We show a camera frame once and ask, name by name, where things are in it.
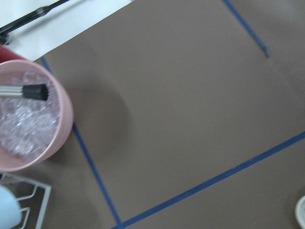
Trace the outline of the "light green ceramic bowl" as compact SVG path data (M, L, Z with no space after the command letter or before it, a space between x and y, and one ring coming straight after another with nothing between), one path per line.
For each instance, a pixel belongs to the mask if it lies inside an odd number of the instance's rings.
M302 229L305 229L305 196L301 197L295 206L295 218Z

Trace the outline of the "black tripod stand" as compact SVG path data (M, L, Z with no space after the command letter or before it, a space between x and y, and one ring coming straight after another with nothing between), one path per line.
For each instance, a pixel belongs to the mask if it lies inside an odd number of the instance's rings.
M2 26L0 28L0 44L1 45L8 45L9 41L9 33L19 29L20 27L47 15L52 9L68 2L68 0L59 0L51 5L39 7L36 10Z

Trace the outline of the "red bottle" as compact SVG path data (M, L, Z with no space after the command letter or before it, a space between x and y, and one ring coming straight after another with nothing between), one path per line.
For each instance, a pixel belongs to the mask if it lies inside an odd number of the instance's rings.
M15 60L26 60L26 59L10 51L9 49L5 48L3 45L0 45L0 63L4 63L7 61L15 61Z

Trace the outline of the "light blue cup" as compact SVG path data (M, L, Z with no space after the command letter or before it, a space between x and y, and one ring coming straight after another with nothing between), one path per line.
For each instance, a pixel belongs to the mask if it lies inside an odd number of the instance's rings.
M0 228L11 229L21 222L20 205L15 195L5 186L0 186Z

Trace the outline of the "pink bowl with ice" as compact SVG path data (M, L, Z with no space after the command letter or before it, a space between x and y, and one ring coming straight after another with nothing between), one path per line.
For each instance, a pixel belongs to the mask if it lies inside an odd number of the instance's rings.
M44 67L26 60L0 65L0 84L44 84L47 101L0 98L0 169L18 171L54 155L66 142L73 123L73 107L62 84Z

